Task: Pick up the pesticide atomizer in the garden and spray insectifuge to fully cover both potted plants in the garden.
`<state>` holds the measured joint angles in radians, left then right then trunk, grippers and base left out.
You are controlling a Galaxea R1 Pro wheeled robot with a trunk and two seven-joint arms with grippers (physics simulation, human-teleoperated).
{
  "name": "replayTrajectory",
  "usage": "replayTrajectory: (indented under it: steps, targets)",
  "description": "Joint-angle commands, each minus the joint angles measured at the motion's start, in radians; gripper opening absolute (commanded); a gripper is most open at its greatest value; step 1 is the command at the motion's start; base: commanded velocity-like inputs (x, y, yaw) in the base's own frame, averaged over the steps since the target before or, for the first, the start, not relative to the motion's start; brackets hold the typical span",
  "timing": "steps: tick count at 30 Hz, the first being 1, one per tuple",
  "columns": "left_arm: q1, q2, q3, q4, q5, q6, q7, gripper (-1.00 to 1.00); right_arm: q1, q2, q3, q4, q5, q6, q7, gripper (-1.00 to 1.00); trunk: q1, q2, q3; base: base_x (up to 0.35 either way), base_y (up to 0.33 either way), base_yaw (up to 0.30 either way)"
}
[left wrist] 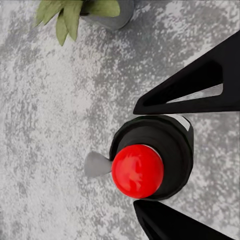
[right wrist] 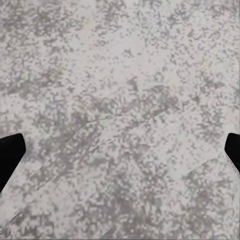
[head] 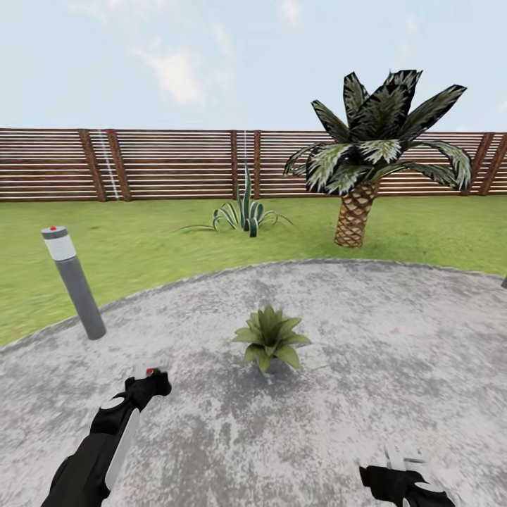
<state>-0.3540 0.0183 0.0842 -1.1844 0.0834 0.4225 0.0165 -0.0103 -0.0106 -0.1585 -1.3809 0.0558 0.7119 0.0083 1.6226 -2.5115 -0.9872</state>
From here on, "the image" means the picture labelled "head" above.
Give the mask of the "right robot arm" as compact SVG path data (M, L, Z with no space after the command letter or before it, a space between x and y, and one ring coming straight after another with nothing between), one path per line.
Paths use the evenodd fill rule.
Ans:
M396 507L456 507L447 492L425 481L418 471L410 471L405 463L428 463L425 450L419 446L385 443L387 467L360 467L364 487L371 488L377 501L393 502Z

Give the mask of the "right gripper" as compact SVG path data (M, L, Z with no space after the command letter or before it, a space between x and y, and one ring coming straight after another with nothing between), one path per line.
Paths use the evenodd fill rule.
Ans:
M377 501L393 502L396 507L400 507L397 503L397 496L394 493L394 488L397 482L403 477L410 479L420 479L423 482L425 479L418 471L398 471L389 470L388 467L378 467L378 465L369 465L367 468L360 467L361 481L364 487L371 488L371 494Z

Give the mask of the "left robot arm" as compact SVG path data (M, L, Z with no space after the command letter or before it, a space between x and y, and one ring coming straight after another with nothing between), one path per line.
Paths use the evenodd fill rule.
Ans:
M125 381L126 392L99 408L90 435L61 463L40 507L101 507L139 427L140 413L153 396L168 394L168 373L156 371L172 364L168 356L136 362L134 377Z

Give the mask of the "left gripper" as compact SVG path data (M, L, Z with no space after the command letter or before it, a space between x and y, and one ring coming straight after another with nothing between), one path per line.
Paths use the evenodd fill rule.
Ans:
M125 381L125 390L128 391L130 388L141 388L146 393L147 402L150 402L153 396L168 394L168 373L158 373L153 371L150 377L142 380L135 380L134 377L129 377Z

